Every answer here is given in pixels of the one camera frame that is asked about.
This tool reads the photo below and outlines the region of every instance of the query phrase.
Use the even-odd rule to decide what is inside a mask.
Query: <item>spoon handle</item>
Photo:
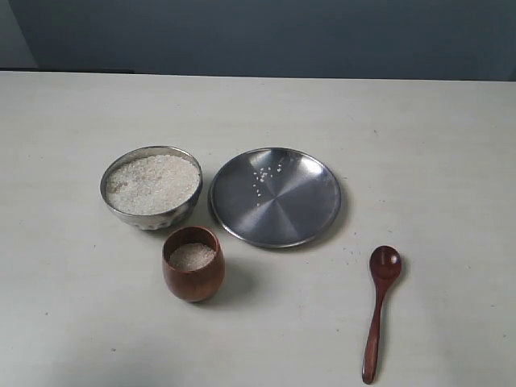
[[[365,344],[364,365],[362,367],[362,381],[370,385],[377,373],[378,343],[380,342],[380,321],[381,305],[385,293],[377,289],[377,302],[372,315],[371,327],[369,328],[368,342]]]

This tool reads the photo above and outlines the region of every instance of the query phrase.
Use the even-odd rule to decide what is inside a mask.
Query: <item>plate rim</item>
[[[299,154],[301,156],[308,157],[309,159],[311,159],[312,161],[316,162],[323,169],[325,169],[325,170],[327,170],[329,172],[329,174],[333,177],[333,179],[335,180],[335,183],[337,185],[338,204],[337,204],[337,207],[336,207],[336,211],[334,211],[334,213],[331,216],[330,222],[328,222],[328,224],[325,227],[322,227],[320,230],[318,230],[316,233],[314,233],[313,235],[309,236],[308,238],[304,238],[304,239],[298,240],[298,241],[296,241],[294,243],[260,243],[260,242],[253,241],[253,240],[251,240],[249,238],[246,238],[246,237],[236,233],[225,222],[222,221],[222,219],[220,218],[220,215],[217,213],[217,210],[215,209],[215,205],[214,205],[214,185],[215,185],[215,182],[218,180],[218,177],[221,174],[221,172],[224,170],[224,168],[226,168],[226,166],[229,165],[233,160],[236,160],[237,158],[239,158],[241,156],[245,156],[245,155],[248,155],[248,154],[251,154],[251,153],[255,153],[255,152],[262,152],[262,151],[287,151],[287,152],[294,152],[294,153],[297,153],[297,154]],[[265,147],[265,148],[252,149],[250,151],[246,151],[246,152],[240,153],[239,155],[234,156],[231,159],[229,159],[229,161],[227,161],[218,170],[218,172],[215,174],[213,180],[210,183],[210,189],[209,189],[209,192],[208,192],[208,202],[209,202],[208,207],[210,208],[210,213],[213,216],[213,218],[215,219],[215,221],[218,224],[220,224],[224,228],[224,230],[229,232],[235,238],[243,240],[244,242],[249,243],[249,244],[251,244],[253,246],[257,246],[258,248],[293,248],[295,246],[300,246],[302,244],[309,243],[309,242],[311,242],[314,239],[317,239],[321,234],[326,232],[331,227],[331,225],[335,222],[335,220],[339,216],[340,211],[342,210],[342,189],[340,187],[339,179],[337,179],[337,176],[331,171],[331,169],[329,169],[324,163],[322,163],[321,161],[317,160],[315,157],[309,155],[308,153],[304,153],[302,151],[298,151],[298,150],[292,149],[292,148]]]

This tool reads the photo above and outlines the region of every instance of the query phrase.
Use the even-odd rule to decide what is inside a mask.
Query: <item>wall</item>
[[[11,0],[39,64],[270,77],[505,80],[515,0]]]
[[[0,0],[0,68],[34,68],[34,57],[7,0]]]

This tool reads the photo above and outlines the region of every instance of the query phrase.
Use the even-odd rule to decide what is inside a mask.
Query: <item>metal plate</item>
[[[213,216],[237,238],[285,248],[322,234],[339,213],[337,179],[315,158],[284,148],[243,153],[215,176]]]

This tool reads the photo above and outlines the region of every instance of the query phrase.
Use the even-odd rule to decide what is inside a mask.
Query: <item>white table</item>
[[[362,385],[383,243],[406,275],[378,385],[514,385],[515,123],[509,83],[0,73],[0,385]],[[296,148],[347,208],[273,252],[217,227],[205,189],[188,223],[216,230],[227,280],[190,305],[164,285],[166,233],[98,190],[151,144],[192,152],[205,187],[240,152]]]

